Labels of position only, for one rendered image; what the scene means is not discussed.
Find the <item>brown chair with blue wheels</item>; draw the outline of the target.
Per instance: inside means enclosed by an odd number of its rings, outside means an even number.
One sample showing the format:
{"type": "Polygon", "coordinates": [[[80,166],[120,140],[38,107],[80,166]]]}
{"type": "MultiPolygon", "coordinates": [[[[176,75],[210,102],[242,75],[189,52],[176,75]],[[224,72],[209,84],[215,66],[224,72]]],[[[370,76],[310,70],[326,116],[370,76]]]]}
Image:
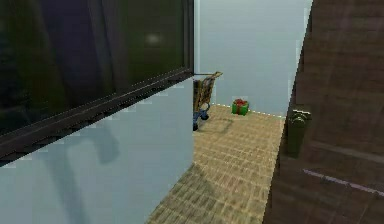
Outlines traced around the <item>brown chair with blue wheels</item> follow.
{"type": "Polygon", "coordinates": [[[210,100],[215,80],[222,75],[216,71],[213,74],[204,74],[204,79],[193,80],[193,130],[198,129],[198,119],[208,120],[210,100]]]}

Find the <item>green gift box red bow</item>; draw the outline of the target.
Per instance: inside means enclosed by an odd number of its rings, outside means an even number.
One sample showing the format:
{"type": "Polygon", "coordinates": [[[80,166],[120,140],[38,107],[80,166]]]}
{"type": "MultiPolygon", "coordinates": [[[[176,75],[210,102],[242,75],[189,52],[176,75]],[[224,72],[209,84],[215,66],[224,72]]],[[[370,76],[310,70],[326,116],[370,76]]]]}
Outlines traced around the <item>green gift box red bow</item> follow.
{"type": "Polygon", "coordinates": [[[245,116],[249,110],[249,103],[243,99],[235,99],[232,103],[232,113],[245,116]]]}

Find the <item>dark framed window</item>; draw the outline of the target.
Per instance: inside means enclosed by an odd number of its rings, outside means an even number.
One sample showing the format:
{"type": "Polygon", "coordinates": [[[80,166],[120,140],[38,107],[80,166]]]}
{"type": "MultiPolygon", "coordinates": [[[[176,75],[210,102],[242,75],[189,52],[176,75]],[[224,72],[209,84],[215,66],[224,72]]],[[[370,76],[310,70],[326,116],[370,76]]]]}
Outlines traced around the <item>dark framed window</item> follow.
{"type": "Polygon", "coordinates": [[[0,0],[0,167],[194,73],[194,0],[0,0]]]}

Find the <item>brown wooden room door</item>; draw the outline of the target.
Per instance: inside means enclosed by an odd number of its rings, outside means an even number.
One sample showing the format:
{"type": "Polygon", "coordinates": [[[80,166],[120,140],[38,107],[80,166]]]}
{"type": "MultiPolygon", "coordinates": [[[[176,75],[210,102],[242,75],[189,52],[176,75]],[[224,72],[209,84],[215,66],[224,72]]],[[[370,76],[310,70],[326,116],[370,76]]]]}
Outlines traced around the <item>brown wooden room door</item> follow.
{"type": "Polygon", "coordinates": [[[313,0],[262,224],[384,224],[384,0],[313,0]]]}

